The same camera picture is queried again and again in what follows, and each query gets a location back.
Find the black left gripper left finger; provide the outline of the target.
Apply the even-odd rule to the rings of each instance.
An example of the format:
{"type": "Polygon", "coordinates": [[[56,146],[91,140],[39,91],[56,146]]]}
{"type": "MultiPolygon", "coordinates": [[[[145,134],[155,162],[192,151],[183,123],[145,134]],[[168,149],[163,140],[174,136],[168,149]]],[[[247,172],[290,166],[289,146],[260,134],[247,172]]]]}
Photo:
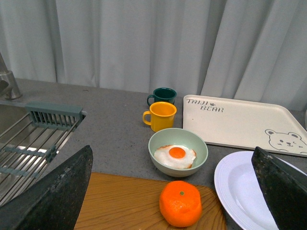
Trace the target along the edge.
{"type": "Polygon", "coordinates": [[[43,179],[1,206],[2,230],[72,230],[79,216],[93,165],[84,146],[43,179]]]}

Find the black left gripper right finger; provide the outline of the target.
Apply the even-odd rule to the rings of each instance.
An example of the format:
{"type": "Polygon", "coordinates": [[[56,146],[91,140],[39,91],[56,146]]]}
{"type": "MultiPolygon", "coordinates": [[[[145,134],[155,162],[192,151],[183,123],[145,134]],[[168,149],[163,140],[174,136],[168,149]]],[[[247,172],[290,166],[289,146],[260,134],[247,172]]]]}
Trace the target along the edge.
{"type": "Polygon", "coordinates": [[[260,147],[255,148],[251,162],[278,229],[305,230],[307,176],[260,147]]]}

